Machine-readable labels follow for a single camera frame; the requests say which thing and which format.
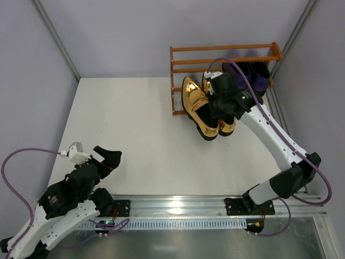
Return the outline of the gold loafer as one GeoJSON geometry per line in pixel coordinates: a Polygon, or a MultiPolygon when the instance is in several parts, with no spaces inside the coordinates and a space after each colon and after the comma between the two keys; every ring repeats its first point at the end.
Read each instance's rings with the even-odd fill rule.
{"type": "MultiPolygon", "coordinates": [[[[210,72],[204,72],[202,75],[202,90],[207,97],[210,96],[211,84],[207,78],[210,75],[210,72]]],[[[230,136],[236,128],[236,120],[232,115],[226,115],[220,118],[217,118],[219,122],[219,131],[218,134],[222,137],[230,136]]]]}
{"type": "Polygon", "coordinates": [[[219,122],[210,112],[209,101],[203,90],[190,78],[183,79],[182,106],[192,120],[202,138],[214,140],[219,133],[219,122]]]}

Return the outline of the purple loafer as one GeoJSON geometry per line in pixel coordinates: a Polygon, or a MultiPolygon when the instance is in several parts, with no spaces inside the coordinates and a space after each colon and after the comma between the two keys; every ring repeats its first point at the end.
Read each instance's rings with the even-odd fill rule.
{"type": "Polygon", "coordinates": [[[263,97],[270,85],[270,72],[263,62],[251,62],[249,64],[252,76],[252,88],[256,94],[263,97]]]}
{"type": "MultiPolygon", "coordinates": [[[[240,68],[244,76],[246,77],[247,81],[251,81],[251,71],[249,67],[249,62],[237,62],[237,66],[240,68]]],[[[247,83],[244,80],[244,77],[240,74],[239,70],[237,70],[233,64],[231,63],[222,63],[222,70],[223,72],[229,73],[237,87],[241,90],[247,88],[247,83]]]]}

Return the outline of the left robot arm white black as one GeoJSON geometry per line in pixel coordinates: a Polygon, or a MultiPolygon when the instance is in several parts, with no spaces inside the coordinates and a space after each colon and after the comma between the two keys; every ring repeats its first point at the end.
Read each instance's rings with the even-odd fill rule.
{"type": "Polygon", "coordinates": [[[83,152],[81,143],[73,143],[68,151],[57,152],[74,163],[74,170],[50,185],[35,208],[1,175],[8,188],[25,204],[30,219],[14,237],[1,240],[6,258],[47,258],[48,253],[82,223],[97,216],[107,216],[113,207],[113,197],[99,182],[118,168],[122,153],[99,146],[93,149],[103,160],[98,161],[83,152]]]}

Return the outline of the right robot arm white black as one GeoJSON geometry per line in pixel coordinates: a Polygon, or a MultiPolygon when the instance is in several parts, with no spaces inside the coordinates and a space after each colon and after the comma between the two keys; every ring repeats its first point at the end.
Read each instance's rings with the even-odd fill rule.
{"type": "Polygon", "coordinates": [[[314,179],[320,156],[296,144],[250,89],[239,89],[231,75],[222,72],[206,72],[203,86],[211,114],[216,118],[230,115],[241,121],[264,144],[280,169],[280,173],[243,194],[243,207],[249,213],[258,212],[267,201],[291,197],[314,179]]]}

